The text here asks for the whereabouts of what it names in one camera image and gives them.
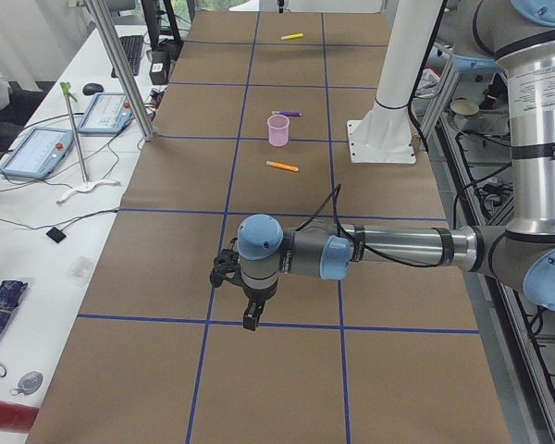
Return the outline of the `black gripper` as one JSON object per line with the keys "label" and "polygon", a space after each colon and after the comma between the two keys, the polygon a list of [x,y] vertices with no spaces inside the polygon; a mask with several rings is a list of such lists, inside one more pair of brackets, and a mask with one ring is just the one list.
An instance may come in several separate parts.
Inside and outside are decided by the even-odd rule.
{"label": "black gripper", "polygon": [[260,317],[265,309],[265,303],[276,294],[277,289],[277,282],[264,289],[254,289],[250,286],[243,288],[244,294],[249,300],[242,317],[242,325],[245,329],[257,329]]}

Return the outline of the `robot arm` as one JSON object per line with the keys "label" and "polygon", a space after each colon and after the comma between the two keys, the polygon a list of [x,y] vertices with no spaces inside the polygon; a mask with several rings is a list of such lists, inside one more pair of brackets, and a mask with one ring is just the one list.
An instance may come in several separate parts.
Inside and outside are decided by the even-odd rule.
{"label": "robot arm", "polygon": [[[410,216],[439,209],[426,157],[411,145],[410,98],[440,1],[402,1],[373,108],[348,122],[351,164],[344,209]],[[453,265],[490,276],[555,311],[555,1],[462,1],[455,59],[487,62],[507,76],[513,217],[504,227],[360,227],[310,219],[283,228],[246,218],[233,253],[233,280],[248,298],[243,324],[255,329],[280,274],[341,280],[351,264],[390,261],[418,268]]]}

